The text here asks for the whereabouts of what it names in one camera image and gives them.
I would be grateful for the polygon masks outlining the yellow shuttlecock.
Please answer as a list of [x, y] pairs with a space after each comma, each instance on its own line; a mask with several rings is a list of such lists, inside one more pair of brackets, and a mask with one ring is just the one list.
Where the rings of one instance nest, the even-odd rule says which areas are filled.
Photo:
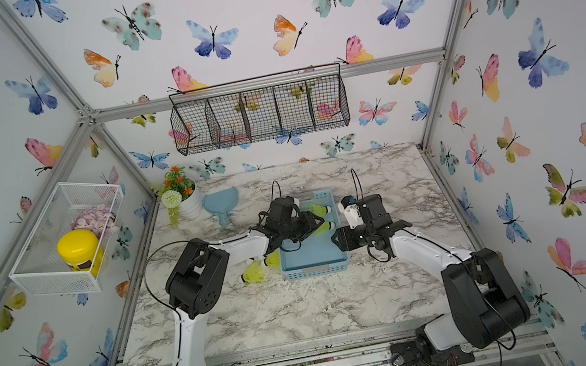
[[265, 271], [264, 271], [264, 265], [261, 261], [253, 262], [248, 267], [247, 271], [244, 272], [244, 274], [242, 274], [242, 280], [248, 284], [262, 283], [263, 281], [265, 281], [265, 279], [266, 279], [266, 276], [265, 276]]
[[318, 205], [318, 204], [311, 204], [309, 209], [312, 214], [315, 214], [316, 216], [323, 217], [323, 218], [332, 212], [332, 209], [330, 206], [324, 206], [324, 205]]
[[272, 268], [279, 268], [281, 266], [281, 256], [279, 250], [266, 256], [265, 265]]
[[318, 236], [321, 234], [325, 234], [326, 232], [329, 232], [330, 230], [334, 229], [334, 227], [335, 225], [331, 221], [326, 221], [315, 230], [314, 235]]

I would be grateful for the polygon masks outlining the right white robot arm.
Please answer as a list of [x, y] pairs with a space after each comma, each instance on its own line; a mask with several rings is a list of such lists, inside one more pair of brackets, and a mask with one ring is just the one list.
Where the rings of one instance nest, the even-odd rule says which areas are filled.
[[393, 220], [379, 195], [344, 197], [341, 211], [347, 224], [332, 236], [341, 251], [364, 247], [370, 255], [384, 253], [389, 261], [400, 259], [438, 276], [444, 287], [450, 310], [415, 332], [417, 355], [406, 358], [405, 366], [453, 363], [462, 346], [500, 345], [530, 320], [530, 306], [495, 251], [471, 251], [431, 239], [411, 222]]

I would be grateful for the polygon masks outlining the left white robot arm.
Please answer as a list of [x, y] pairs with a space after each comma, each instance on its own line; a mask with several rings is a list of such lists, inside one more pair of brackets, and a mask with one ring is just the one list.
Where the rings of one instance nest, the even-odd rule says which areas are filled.
[[190, 239], [165, 285], [173, 311], [176, 347], [172, 366], [207, 366], [205, 351], [210, 312], [222, 295], [229, 266], [265, 259], [286, 241], [302, 246], [335, 224], [313, 210], [301, 210], [293, 197], [272, 200], [258, 223], [223, 241]]

